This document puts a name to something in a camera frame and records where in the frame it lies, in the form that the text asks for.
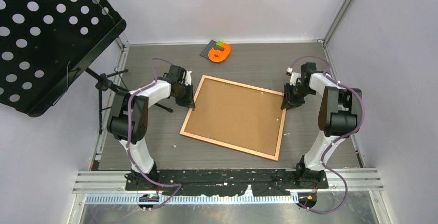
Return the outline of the grey lego baseplate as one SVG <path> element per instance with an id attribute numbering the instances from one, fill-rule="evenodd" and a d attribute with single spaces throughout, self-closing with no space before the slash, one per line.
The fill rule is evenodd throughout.
<path id="1" fill-rule="evenodd" d="M 217 46 L 217 41 L 211 40 L 200 52 L 200 56 L 205 58 L 205 59 L 209 59 L 209 52 L 214 49 L 214 50 L 220 50 L 221 47 Z"/>

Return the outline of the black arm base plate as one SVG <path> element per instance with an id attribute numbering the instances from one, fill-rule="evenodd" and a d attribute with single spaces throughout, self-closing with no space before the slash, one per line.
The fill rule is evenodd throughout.
<path id="1" fill-rule="evenodd" d="M 140 173 L 124 175 L 128 191 L 152 190 L 165 196 L 241 196 L 251 189 L 255 196 L 285 196 L 289 190 L 327 189 L 326 176 L 305 181 L 293 169 L 155 170 L 149 182 Z"/>

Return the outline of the black perforated music stand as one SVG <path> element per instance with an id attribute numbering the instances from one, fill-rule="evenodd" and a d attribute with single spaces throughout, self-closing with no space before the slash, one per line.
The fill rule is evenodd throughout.
<path id="1" fill-rule="evenodd" d="M 43 115 L 126 26 L 108 0 L 1 0 L 1 103 Z"/>

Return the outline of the green lego brick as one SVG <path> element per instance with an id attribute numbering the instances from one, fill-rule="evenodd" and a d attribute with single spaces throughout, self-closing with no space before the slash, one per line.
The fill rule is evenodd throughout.
<path id="1" fill-rule="evenodd" d="M 221 48 L 221 49 L 223 49 L 223 48 L 224 48 L 224 43 L 223 43 L 223 41 L 217 41 L 215 46 L 216 46 L 217 48 Z"/>

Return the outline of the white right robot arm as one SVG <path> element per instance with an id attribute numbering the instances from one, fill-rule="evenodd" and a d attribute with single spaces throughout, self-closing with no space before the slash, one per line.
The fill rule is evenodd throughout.
<path id="1" fill-rule="evenodd" d="M 362 92 L 343 86 L 327 72 L 318 71 L 314 62 L 302 64 L 300 72 L 288 67 L 286 75 L 290 80 L 284 85 L 282 110 L 302 106 L 308 95 L 322 96 L 318 114 L 319 134 L 297 163 L 294 175 L 298 187 L 313 187 L 323 180 L 327 161 L 336 148 L 355 134 L 363 123 Z"/>

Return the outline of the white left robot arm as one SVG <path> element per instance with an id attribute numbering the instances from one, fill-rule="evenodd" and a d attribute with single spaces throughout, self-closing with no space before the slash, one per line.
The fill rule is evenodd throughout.
<path id="1" fill-rule="evenodd" d="M 195 108 L 191 71 L 170 65 L 168 72 L 156 76 L 146 86 L 117 91 L 107 121 L 107 131 L 120 142 L 130 160 L 131 173 L 127 178 L 138 178 L 146 190 L 154 189 L 159 181 L 156 163 L 145 140 L 149 108 L 169 98 L 174 98 L 179 106 Z"/>

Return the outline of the aluminium rail with ruler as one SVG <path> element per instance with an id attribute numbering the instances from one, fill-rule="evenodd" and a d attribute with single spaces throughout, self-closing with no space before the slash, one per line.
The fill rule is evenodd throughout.
<path id="1" fill-rule="evenodd" d="M 197 204 L 256 204 L 256 203 L 298 203 L 299 201 L 314 200 L 323 193 L 353 194 L 356 191 L 383 191 L 384 187 L 374 169 L 357 168 L 342 169 L 335 175 L 327 172 L 323 179 L 328 184 L 326 189 L 291 189 L 285 193 L 274 193 L 270 186 L 261 193 L 255 191 L 254 184 L 239 186 L 230 196 L 213 193 L 211 196 L 183 193 L 178 191 L 176 196 L 153 190 L 128 190 L 126 186 L 126 171 L 84 171 L 79 172 L 73 187 L 73 193 L 83 194 L 86 204 L 138 204 L 145 205 L 197 205 Z"/>

